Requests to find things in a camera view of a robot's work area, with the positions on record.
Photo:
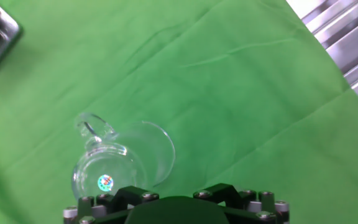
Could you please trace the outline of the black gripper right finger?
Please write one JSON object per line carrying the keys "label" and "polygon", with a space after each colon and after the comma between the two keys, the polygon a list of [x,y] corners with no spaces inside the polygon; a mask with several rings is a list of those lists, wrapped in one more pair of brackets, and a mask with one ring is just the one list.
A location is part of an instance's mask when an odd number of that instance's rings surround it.
{"label": "black gripper right finger", "polygon": [[233,185],[216,184],[195,192],[193,198],[218,206],[229,223],[290,223],[289,203],[276,200],[271,191],[238,191]]}

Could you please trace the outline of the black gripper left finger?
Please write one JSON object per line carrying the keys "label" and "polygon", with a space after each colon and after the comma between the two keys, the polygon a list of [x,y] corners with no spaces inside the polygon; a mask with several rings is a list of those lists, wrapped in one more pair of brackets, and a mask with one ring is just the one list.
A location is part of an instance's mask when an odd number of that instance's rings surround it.
{"label": "black gripper left finger", "polygon": [[159,194],[134,186],[123,187],[114,195],[83,196],[63,210],[63,224],[124,223],[135,206],[158,199]]}

